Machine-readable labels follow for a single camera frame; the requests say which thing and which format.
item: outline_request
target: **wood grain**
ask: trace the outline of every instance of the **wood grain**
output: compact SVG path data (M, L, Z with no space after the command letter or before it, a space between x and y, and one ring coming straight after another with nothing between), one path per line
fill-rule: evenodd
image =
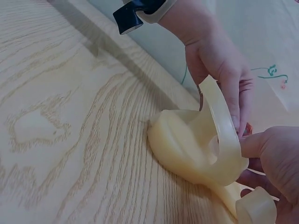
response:
M0 5L0 224L225 223L147 143L178 82L84 0Z

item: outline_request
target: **sleeve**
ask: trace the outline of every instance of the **sleeve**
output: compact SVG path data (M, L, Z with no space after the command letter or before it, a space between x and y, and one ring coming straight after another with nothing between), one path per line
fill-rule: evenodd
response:
M127 4L131 0L122 0L124 4ZM144 12L137 12L144 21L148 23L158 23L160 19L168 12L168 10L176 3L177 0L166 0L166 2L153 14L148 15Z

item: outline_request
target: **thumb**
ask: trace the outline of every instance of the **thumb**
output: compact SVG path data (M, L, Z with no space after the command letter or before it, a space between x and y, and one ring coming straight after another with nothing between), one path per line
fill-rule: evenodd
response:
M263 133L257 133L240 139L241 152L244 158L260 158Z
M240 107L239 107L239 79L226 76L225 80L220 80L221 91L228 105L228 110L235 129L238 132L240 127Z

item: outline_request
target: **wrist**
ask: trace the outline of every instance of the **wrist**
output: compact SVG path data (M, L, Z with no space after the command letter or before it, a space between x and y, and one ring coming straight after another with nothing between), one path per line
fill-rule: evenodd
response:
M200 0L177 0L159 24L178 37L185 46L210 34L217 26L215 17Z

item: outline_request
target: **curled plastic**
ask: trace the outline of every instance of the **curled plastic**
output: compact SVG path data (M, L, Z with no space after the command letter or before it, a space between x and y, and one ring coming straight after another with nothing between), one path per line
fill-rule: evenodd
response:
M150 119L150 147L167 170L211 189L235 218L244 219L246 211L250 217L255 217L251 212L253 206L246 207L243 203L247 203L249 196L241 199L241 188L235 182L248 167L249 160L241 155L240 142L223 94L211 76L200 84L200 89L205 98L200 112L164 110ZM215 147L215 139L219 141L218 147ZM252 200L252 205L259 206L260 202Z
M275 224L275 203L261 187L239 199L235 206L239 224Z

